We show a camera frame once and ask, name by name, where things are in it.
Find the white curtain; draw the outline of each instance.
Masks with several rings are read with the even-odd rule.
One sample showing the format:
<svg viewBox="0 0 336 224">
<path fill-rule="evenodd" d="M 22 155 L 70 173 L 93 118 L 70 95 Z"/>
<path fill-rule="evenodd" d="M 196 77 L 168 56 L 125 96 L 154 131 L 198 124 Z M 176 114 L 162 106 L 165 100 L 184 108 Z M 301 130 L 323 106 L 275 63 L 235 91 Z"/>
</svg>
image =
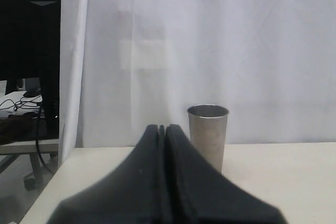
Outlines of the white curtain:
<svg viewBox="0 0 336 224">
<path fill-rule="evenodd" d="M 186 109 L 228 143 L 336 139 L 336 0 L 62 0 L 61 151 L 134 145 Z"/>
</svg>

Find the cup rim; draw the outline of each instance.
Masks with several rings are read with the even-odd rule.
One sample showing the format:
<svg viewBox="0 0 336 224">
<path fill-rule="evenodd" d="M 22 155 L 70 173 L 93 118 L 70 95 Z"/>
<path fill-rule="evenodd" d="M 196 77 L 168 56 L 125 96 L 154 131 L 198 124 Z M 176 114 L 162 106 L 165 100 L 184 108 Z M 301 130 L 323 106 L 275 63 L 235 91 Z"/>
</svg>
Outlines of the cup rim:
<svg viewBox="0 0 336 224">
<path fill-rule="evenodd" d="M 193 113 L 191 110 L 194 109 L 194 108 L 197 108 L 197 107 L 201 107 L 201 106 L 213 106 L 213 107 L 218 107 L 219 109 L 223 110 L 222 114 L 219 115 L 219 116 L 202 116 L 202 115 L 197 115 L 195 113 Z M 229 115 L 230 111 L 223 107 L 223 106 L 220 106 L 220 105 L 217 105 L 217 104 L 211 104 L 211 103 L 205 103 L 205 104 L 197 104 L 197 105 L 193 105 L 191 107 L 189 107 L 187 109 L 187 113 L 191 116 L 195 116 L 195 117 L 198 117 L 198 118 L 209 118 L 209 119 L 216 119 L 216 118 L 222 118 L 224 116 L 227 116 Z"/>
</svg>

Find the floor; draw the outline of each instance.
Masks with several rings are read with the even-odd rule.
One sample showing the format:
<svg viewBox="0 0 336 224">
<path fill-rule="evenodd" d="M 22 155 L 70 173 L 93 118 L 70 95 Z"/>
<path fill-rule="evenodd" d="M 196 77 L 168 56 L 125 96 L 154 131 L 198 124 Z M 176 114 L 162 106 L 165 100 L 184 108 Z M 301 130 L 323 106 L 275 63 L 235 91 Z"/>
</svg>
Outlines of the floor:
<svg viewBox="0 0 336 224">
<path fill-rule="evenodd" d="M 0 81 L 0 97 L 5 95 L 5 88 L 6 82 Z M 38 197 L 37 190 L 24 187 L 23 176 L 31 171 L 29 156 L 22 155 L 0 174 L 0 224 L 18 223 Z M 51 175 L 44 178 L 48 182 Z"/>
</svg>

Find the metal cup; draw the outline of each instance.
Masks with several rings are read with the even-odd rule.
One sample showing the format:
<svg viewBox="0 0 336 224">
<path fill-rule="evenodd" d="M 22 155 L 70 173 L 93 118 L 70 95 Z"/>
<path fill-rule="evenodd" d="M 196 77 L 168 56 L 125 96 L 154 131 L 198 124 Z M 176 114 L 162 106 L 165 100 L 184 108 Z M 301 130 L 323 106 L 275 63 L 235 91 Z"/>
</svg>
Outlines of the metal cup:
<svg viewBox="0 0 336 224">
<path fill-rule="evenodd" d="M 200 104 L 187 112 L 192 144 L 221 173 L 229 111 L 219 105 Z"/>
</svg>

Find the desk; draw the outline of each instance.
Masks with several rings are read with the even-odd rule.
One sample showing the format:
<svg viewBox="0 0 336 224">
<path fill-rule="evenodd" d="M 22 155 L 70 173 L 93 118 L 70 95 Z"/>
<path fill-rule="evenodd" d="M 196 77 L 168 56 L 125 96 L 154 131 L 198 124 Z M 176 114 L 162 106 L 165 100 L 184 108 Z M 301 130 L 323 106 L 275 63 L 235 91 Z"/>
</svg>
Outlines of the desk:
<svg viewBox="0 0 336 224">
<path fill-rule="evenodd" d="M 45 224 L 58 203 L 114 170 L 131 147 L 75 149 L 21 224 Z M 226 145 L 223 173 L 279 207 L 290 224 L 336 223 L 336 143 Z"/>
<path fill-rule="evenodd" d="M 0 98 L 0 104 L 7 100 L 11 99 L 14 102 L 20 101 L 23 97 L 25 91 L 17 91 L 5 95 Z M 31 101 L 41 102 L 42 97 L 37 98 L 23 98 L 22 101 Z M 13 105 L 11 102 L 3 104 L 0 108 L 6 108 Z M 8 114 L 21 115 L 27 112 L 35 111 L 36 108 L 30 109 L 27 106 L 19 108 L 17 111 L 14 111 L 13 108 L 5 110 Z M 40 150 L 42 153 L 54 153 L 58 152 L 58 140 L 41 140 L 39 141 Z M 14 142 L 11 144 L 0 145 L 0 155 L 8 155 L 0 162 L 0 173 L 4 171 L 19 155 L 29 154 L 31 166 L 33 168 L 34 176 L 38 185 L 43 185 L 43 176 L 40 170 L 40 163 L 36 153 L 35 141 L 23 141 L 23 142 Z"/>
</svg>

